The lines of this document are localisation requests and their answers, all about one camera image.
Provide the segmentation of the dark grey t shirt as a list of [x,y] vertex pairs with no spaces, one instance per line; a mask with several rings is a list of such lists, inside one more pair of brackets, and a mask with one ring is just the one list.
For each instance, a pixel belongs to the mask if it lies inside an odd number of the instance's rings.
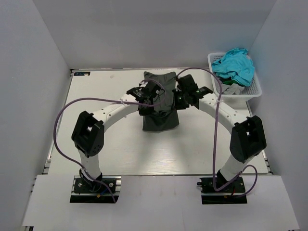
[[143,131],[161,132],[174,129],[179,125],[173,92],[176,85],[175,77],[175,72],[160,75],[144,72],[145,79],[153,79],[159,82],[164,88],[149,102],[150,104],[158,104],[158,106],[150,107],[150,114],[143,117]]

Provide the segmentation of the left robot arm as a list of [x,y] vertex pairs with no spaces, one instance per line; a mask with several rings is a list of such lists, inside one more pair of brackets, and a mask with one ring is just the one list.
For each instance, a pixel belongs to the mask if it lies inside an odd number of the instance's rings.
[[80,176],[83,180],[88,184],[102,180],[98,153],[104,146],[104,133],[141,106],[152,110],[156,106],[154,99],[164,92],[159,86],[132,88],[119,100],[112,100],[110,105],[99,111],[79,114],[71,138],[80,154]]

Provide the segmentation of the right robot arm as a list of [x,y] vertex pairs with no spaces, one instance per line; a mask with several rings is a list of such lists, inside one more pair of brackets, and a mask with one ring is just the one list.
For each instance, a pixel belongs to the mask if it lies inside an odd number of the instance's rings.
[[[258,116],[248,117],[224,103],[207,87],[193,91],[173,90],[176,109],[194,106],[215,119],[213,144],[213,188],[221,191],[237,179],[248,163],[266,147],[262,120]],[[223,167],[215,171],[218,124],[231,135],[230,157]]]

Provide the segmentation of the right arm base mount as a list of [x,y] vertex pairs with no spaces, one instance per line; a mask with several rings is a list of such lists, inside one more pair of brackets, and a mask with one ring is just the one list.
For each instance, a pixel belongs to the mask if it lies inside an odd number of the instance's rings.
[[214,190],[212,178],[200,178],[197,187],[201,190],[203,205],[239,205],[247,204],[245,185],[242,177],[236,179],[226,188],[217,192]]

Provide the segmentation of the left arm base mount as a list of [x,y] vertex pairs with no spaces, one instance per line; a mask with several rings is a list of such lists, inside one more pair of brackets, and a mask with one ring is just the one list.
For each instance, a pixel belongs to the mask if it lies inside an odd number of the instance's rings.
[[74,176],[70,203],[83,204],[114,204],[120,196],[121,176],[103,176],[104,182],[110,188],[114,199],[104,185],[99,185],[95,182],[95,187],[90,189],[90,186],[80,177]]

